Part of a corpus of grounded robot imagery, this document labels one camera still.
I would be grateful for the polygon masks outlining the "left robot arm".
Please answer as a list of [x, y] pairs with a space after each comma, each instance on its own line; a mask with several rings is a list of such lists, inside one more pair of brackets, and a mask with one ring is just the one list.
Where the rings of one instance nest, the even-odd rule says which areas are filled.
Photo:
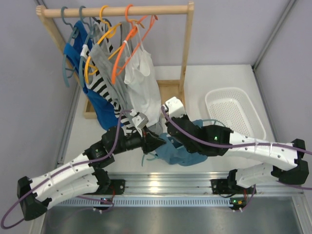
[[24, 220], [36, 219], [73, 197], [108, 192], [111, 180], [104, 168], [115, 161], [114, 155], [136, 148], [150, 153], [165, 143], [147, 128], [142, 133], [125, 134], [123, 129], [111, 127], [100, 141], [68, 163], [41, 176], [18, 180], [17, 196]]

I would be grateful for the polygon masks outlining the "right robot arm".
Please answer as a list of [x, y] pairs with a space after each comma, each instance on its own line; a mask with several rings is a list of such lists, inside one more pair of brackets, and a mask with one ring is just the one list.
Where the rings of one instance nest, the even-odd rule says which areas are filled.
[[308, 178], [309, 166], [303, 160], [307, 151], [305, 141], [301, 139], [290, 143], [259, 140], [219, 125], [199, 127], [187, 116], [173, 117], [166, 126], [168, 134], [191, 154], [241, 157], [259, 162], [249, 168], [229, 171], [227, 186], [232, 193], [270, 181], [299, 186]]

